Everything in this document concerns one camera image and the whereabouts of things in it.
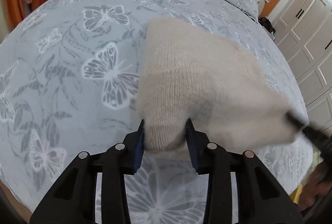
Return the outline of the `person's right hand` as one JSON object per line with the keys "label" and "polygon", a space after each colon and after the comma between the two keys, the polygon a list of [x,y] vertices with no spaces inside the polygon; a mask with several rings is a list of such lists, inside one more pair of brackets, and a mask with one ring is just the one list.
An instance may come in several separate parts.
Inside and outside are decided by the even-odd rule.
{"label": "person's right hand", "polygon": [[299,210],[303,211],[314,205],[319,196],[325,196],[331,189],[331,181],[324,181],[327,166],[321,162],[310,174],[299,197]]}

